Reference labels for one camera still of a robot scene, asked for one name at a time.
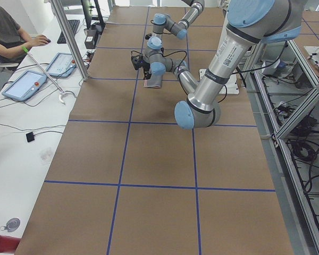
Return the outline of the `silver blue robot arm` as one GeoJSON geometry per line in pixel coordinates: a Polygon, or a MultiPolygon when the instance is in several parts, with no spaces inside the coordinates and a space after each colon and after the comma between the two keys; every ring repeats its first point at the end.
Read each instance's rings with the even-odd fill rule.
{"type": "Polygon", "coordinates": [[[144,60],[153,77],[172,72],[186,92],[187,99],[178,102],[174,109],[176,123],[183,129],[206,128],[219,120],[221,110],[216,97],[247,50],[258,43],[296,38],[301,32],[306,1],[230,1],[224,26],[226,35],[200,81],[192,76],[184,61],[166,58],[161,51],[163,31],[184,38],[205,7],[204,1],[186,3],[191,9],[179,22],[167,14],[155,14],[144,60]]]}
{"type": "Polygon", "coordinates": [[[198,16],[202,14],[205,8],[205,1],[196,0],[183,2],[190,6],[190,10],[178,22],[175,22],[169,14],[156,13],[154,15],[152,20],[153,37],[159,37],[162,39],[164,30],[167,30],[178,39],[184,39],[186,37],[189,27],[198,18],[198,16]]]}

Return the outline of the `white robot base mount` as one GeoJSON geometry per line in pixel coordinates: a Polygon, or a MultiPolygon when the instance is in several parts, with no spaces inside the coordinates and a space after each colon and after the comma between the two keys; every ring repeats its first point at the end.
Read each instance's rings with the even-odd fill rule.
{"type": "Polygon", "coordinates": [[[220,94],[231,94],[237,95],[239,93],[237,76],[235,74],[231,75],[228,82],[221,89],[220,94]]]}

